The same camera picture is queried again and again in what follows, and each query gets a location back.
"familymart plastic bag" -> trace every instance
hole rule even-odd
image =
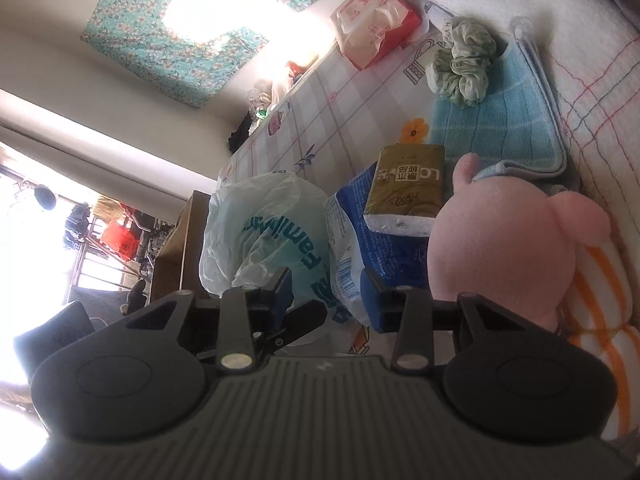
[[[288,171],[223,186],[212,196],[200,257],[200,281],[213,294],[265,285],[289,267],[293,306],[322,301],[330,320],[345,322],[329,278],[329,242],[321,189]]]

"brown tissue pack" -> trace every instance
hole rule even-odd
[[[444,146],[394,144],[382,148],[364,221],[372,231],[428,237],[442,208]]]

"pink plush toy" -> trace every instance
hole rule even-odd
[[[454,195],[435,219],[427,252],[431,293],[436,300],[482,294],[553,331],[574,278],[575,244],[606,241],[609,217],[579,193],[548,197],[512,176],[472,182],[478,168],[475,153],[460,158]]]

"red paper bag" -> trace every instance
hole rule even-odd
[[[340,51],[358,70],[385,57],[422,23],[404,0],[346,0],[331,21]]]

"floral curtain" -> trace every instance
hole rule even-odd
[[[171,1],[100,0],[81,39],[170,97],[201,107],[267,39],[247,27],[202,43],[182,38],[162,22]],[[316,0],[278,1],[299,11]]]

